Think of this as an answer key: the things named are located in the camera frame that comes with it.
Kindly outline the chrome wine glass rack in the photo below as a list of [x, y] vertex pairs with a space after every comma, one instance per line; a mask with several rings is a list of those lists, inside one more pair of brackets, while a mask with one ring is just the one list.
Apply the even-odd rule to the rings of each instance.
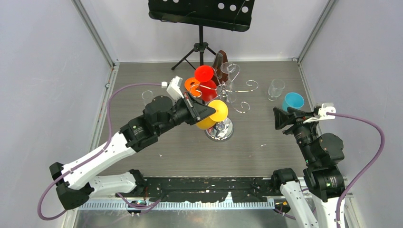
[[[190, 91], [190, 94], [196, 98], [201, 99], [201, 92], [198, 90], [199, 86], [200, 85], [198, 85], [196, 87], [196, 89], [192, 89]], [[235, 89], [235, 90], [236, 90], [236, 95], [239, 93], [247, 92], [247, 90], [237, 90], [237, 89]], [[222, 92], [222, 83], [219, 86], [217, 86], [217, 88], [216, 88], [217, 96], [213, 100], [221, 100], [226, 103], [227, 107], [231, 106], [236, 112], [241, 113], [241, 114], [244, 114], [250, 110], [250, 105], [244, 101], [240, 102], [240, 109], [237, 109], [235, 107], [236, 101], [233, 103], [226, 102], [226, 99], [221, 94], [221, 92]], [[217, 122], [210, 129], [204, 130], [204, 132], [208, 136], [208, 138], [210, 138], [211, 140], [213, 140], [215, 142], [224, 142], [232, 137], [232, 135], [234, 133], [234, 124], [231, 121], [231, 119], [229, 117], [227, 117], [225, 120], [223, 120], [221, 122]]]

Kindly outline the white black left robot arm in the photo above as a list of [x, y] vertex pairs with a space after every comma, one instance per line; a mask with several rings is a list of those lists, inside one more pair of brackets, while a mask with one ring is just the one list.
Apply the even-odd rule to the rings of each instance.
[[141, 116], [122, 126], [103, 145], [71, 163], [56, 162], [50, 166], [63, 208], [75, 209], [91, 197], [110, 194], [142, 196], [147, 182], [139, 170], [112, 176], [99, 176], [99, 173], [156, 143], [159, 136], [172, 128], [182, 123], [194, 125], [217, 112], [188, 93], [175, 103], [167, 96], [157, 96], [145, 106]]

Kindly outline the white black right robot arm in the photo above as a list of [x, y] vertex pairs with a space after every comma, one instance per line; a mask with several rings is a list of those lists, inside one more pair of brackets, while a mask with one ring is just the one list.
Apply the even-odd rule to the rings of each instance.
[[317, 213], [314, 215], [302, 200], [300, 184], [291, 168], [273, 172], [271, 188], [274, 193], [284, 195], [290, 206], [296, 209], [295, 218], [302, 228], [344, 228], [344, 209], [336, 211], [337, 202], [345, 190], [345, 181], [337, 164], [345, 156], [343, 141], [333, 133], [317, 133], [319, 121], [335, 118], [332, 103], [323, 103], [312, 112], [292, 107], [286, 110], [273, 109], [275, 129], [285, 135], [293, 135], [306, 162], [304, 181], [312, 195]]

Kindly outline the yellow wine glass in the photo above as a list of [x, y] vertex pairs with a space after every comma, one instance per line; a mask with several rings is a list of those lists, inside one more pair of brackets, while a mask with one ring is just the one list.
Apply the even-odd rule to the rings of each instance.
[[209, 102], [208, 106], [214, 108], [215, 113], [196, 124], [196, 126], [202, 130], [210, 129], [217, 122], [221, 122], [228, 117], [229, 110], [225, 102], [221, 100], [213, 100]]

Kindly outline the clear textured wine glass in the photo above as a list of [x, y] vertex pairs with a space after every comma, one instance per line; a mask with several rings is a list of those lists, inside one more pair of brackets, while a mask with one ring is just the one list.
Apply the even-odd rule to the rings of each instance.
[[268, 100], [275, 101], [285, 88], [285, 83], [281, 79], [273, 79], [268, 88]]

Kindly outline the blue wine glass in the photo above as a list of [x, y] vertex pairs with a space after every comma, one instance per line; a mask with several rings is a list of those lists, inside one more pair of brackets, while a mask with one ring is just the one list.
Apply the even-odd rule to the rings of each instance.
[[290, 92], [287, 93], [284, 97], [283, 103], [282, 103], [282, 109], [284, 111], [287, 111], [289, 107], [294, 108], [294, 109], [301, 109], [305, 105], [305, 100], [302, 95], [295, 93], [295, 92]]

